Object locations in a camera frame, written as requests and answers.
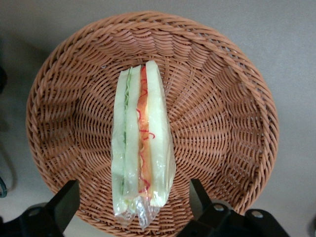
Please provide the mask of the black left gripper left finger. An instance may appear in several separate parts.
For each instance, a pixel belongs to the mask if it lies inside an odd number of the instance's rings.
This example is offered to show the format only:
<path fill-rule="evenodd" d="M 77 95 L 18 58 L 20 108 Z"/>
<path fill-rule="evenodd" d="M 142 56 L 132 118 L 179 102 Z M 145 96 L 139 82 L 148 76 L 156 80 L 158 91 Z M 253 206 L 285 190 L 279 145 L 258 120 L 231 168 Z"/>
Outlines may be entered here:
<path fill-rule="evenodd" d="M 62 237 L 79 208 L 79 182 L 68 181 L 47 203 L 38 204 L 38 237 Z"/>

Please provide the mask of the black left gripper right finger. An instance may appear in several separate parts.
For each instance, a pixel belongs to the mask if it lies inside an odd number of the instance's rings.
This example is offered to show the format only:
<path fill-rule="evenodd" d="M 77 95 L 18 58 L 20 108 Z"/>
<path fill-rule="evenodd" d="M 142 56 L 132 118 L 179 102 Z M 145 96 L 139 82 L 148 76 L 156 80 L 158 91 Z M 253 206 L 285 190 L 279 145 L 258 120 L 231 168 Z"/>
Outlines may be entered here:
<path fill-rule="evenodd" d="M 190 222 L 189 236 L 237 236 L 230 222 L 232 208 L 221 201 L 212 201 L 199 179 L 190 180 L 189 203 L 194 217 Z"/>

